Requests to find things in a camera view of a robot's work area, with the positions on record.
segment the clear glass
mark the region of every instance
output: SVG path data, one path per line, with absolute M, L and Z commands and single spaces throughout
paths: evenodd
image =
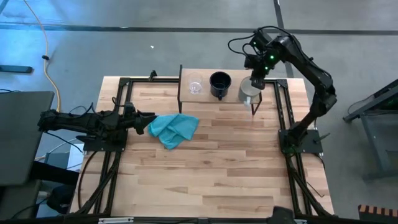
M 199 73 L 189 74 L 189 92 L 199 94 L 202 89 L 202 76 Z

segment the power cord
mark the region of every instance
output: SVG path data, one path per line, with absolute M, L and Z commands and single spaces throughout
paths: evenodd
M 73 110 L 77 109 L 77 108 L 84 108 L 84 109 L 86 109 L 84 106 L 77 106 L 77 107 L 75 107 L 74 109 L 72 109 L 72 110 L 69 111 L 69 115 L 71 116 L 71 115 L 72 115 L 71 112 L 72 112 Z M 83 114 L 81 114 L 81 115 L 79 115 L 79 116 L 76 116 L 76 117 L 74 117 L 74 118 L 69 118 L 69 119 L 81 118 L 82 116 L 86 115 L 90 110 L 93 110 L 93 111 L 94 111 L 94 103 L 91 103 L 90 107 L 89 107 L 88 109 L 86 109 L 86 111 L 85 111 Z
M 54 136 L 54 137 L 56 137 L 56 138 L 58 138 L 58 139 L 61 139 L 62 141 L 65 142 L 65 144 L 69 144 L 69 145 L 71 145 L 71 146 L 74 146 L 74 147 L 77 148 L 81 153 L 83 153 L 83 151 L 80 150 L 79 147 L 77 147 L 75 144 L 70 143 L 69 141 L 67 141 L 67 140 L 65 140 L 65 139 L 63 139 L 63 138 L 61 138 L 60 136 L 57 136 L 57 135 L 52 134 L 52 133 L 48 133 L 48 132 L 46 132 L 46 131 L 45 131 L 44 133 L 45 133 L 45 134 L 49 134 L 49 135 L 51 135 L 51 136 Z
M 77 139 L 74 138 L 74 139 L 71 139 L 71 140 L 69 140 L 67 142 L 63 142 L 62 144 L 59 144 L 57 147 L 51 149 L 47 154 L 51 154 L 51 153 L 53 153 L 53 151 L 57 150 L 59 147 L 63 146 L 64 144 L 68 144 L 68 142 L 73 142 L 73 141 L 76 141 L 76 140 Z M 36 157 L 35 160 L 39 161 L 39 160 L 44 159 L 44 158 L 45 158 L 45 155 Z
M 67 167 L 67 168 L 65 168 L 65 169 L 74 168 L 74 167 L 76 167 L 76 166 L 78 166 L 78 165 L 82 165 L 82 162 L 81 162 L 81 163 L 79 163 L 79 164 L 76 164 L 76 165 L 74 165 L 74 166 Z
M 55 82 L 50 78 L 50 76 L 47 73 L 47 61 L 50 60 L 49 58 L 49 40 L 47 38 L 47 34 L 45 33 L 45 29 L 44 26 L 42 25 L 42 23 L 40 22 L 40 19 L 36 16 L 36 13 L 33 11 L 33 9 L 30 7 L 30 5 L 27 3 L 26 0 L 24 0 L 26 6 L 29 8 L 29 10 L 32 12 L 33 16 L 36 18 L 37 23 L 39 23 L 40 28 L 43 31 L 44 34 L 44 39 L 45 39 L 45 54 L 42 56 L 42 58 L 44 59 L 43 62 L 43 71 L 44 71 L 44 75 L 47 77 L 47 79 L 50 81 L 50 83 L 54 86 L 55 91 L 57 92 L 57 100 L 58 100 L 58 105 L 57 105 L 57 112 L 61 111 L 61 96 L 60 96 L 60 91 L 57 87 L 57 85 L 55 84 Z
M 246 56 L 248 56 L 247 54 L 242 53 L 242 52 L 237 52 L 237 51 L 233 50 L 233 49 L 231 48 L 230 44 L 231 44 L 232 42 L 236 41 L 236 40 L 246 40 L 246 39 L 248 39 L 248 38 L 254 37 L 254 35 L 255 35 L 255 34 L 252 34 L 252 35 L 250 35 L 250 36 L 248 36 L 248 37 L 240 37 L 240 38 L 232 39 L 232 40 L 230 40 L 230 41 L 228 42 L 228 48 L 230 49 L 230 51 L 232 51 L 232 52 L 234 52 L 234 53 L 236 53 L 236 54 L 241 54 L 241 55 L 243 55 L 243 56 L 246 57 Z
M 37 204 L 31 205 L 31 206 L 28 206 L 28 207 L 26 207 L 26 208 L 23 208 L 22 210 L 19 210 L 17 213 L 15 213 L 15 214 L 11 217 L 11 219 L 17 218 L 18 215 L 20 215 L 22 212 L 24 212 L 24 211 L 26 211 L 26 210 L 28 210 L 28 209 L 30 209 L 30 208 L 34 208 L 34 207 L 36 207 L 36 206 L 39 206 L 39 205 L 40 205 L 41 203 L 43 203 L 45 200 L 47 200 L 47 198 L 43 199 L 41 202 L 39 202 L 39 203 L 37 203 Z
M 116 97 L 112 97 L 112 102 L 115 106 L 125 107 L 125 105 L 116 104 Z
M 87 111 L 87 108 L 86 108 L 85 106 L 77 106 L 77 107 L 75 107 L 74 109 L 70 110 L 70 111 L 69 111 L 69 114 L 71 114 L 72 111 L 74 111 L 74 110 L 77 109 L 77 108 L 83 108 L 85 111 Z
M 316 157 L 318 157 L 318 158 L 319 158 L 319 160 L 321 160 L 321 162 L 322 162 L 322 166 L 323 166 L 323 169 L 325 170 L 325 163 L 324 163 L 324 161 L 323 161 L 322 157 L 321 157 L 321 156 L 319 156 L 319 154 L 318 154 L 318 153 L 313 153 L 313 155 L 314 155 L 314 156 L 316 156 Z

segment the black bracket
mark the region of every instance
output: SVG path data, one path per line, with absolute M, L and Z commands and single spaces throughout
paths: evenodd
M 321 153 L 323 152 L 322 145 L 320 143 L 321 137 L 317 130 L 307 130 L 307 135 L 303 138 L 300 146 L 292 147 L 286 144 L 286 135 L 289 130 L 279 130 L 279 144 L 284 154 L 291 153 Z
M 127 142 L 127 130 L 118 131 L 117 142 L 106 142 L 95 136 L 77 136 L 76 138 L 85 143 L 84 151 L 122 152 Z
M 287 88 L 287 80 L 286 79 L 277 79 L 276 82 L 280 84 L 283 88 Z
M 156 71 L 152 70 L 150 75 L 149 75 L 149 81 L 151 82 L 154 79 L 155 76 L 157 76 Z
M 124 86 L 130 81 L 130 78 L 120 78 L 119 79 L 119 87 Z

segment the metal stand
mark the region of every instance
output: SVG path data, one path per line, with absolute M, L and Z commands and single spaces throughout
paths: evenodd
M 256 114 L 257 109 L 259 108 L 259 106 L 260 106 L 260 104 L 261 104 L 261 102 L 262 102 L 262 94 L 261 94 L 261 92 L 260 92 L 260 94 L 259 94 L 259 98 L 260 98 L 260 101 L 258 102 L 258 104 L 257 104 L 257 106 L 256 106 L 256 109 L 254 109 L 254 105 L 253 105 L 253 104 L 251 105 L 251 114 L 252 114 L 253 116 Z
M 398 105 L 398 80 L 395 80 L 381 90 L 375 92 L 373 94 L 373 97 L 374 99 L 372 101 L 343 118 L 343 120 L 347 123 L 352 122 L 352 120 L 356 118 L 361 118 L 366 136 L 368 137 L 368 141 L 373 149 L 374 158 L 376 159 L 379 172 L 364 175 L 364 180 L 374 180 L 385 177 L 398 176 L 398 170 L 392 168 L 389 157 L 387 155 L 387 151 L 394 151 L 396 147 L 377 147 L 377 142 L 380 142 L 380 140 L 378 140 L 377 138 L 384 136 L 385 134 L 377 134 L 377 131 L 374 130 L 374 128 L 372 128 L 370 125 L 371 118 L 373 118 L 373 115 L 375 114 L 381 118 L 381 116 L 388 116 L 383 114 L 398 113 L 396 108 Z

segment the microfiber cloth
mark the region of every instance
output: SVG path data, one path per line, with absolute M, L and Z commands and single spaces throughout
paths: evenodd
M 198 123 L 198 118 L 190 115 L 161 115 L 148 125 L 148 133 L 158 136 L 167 149 L 173 149 L 183 140 L 192 140 Z

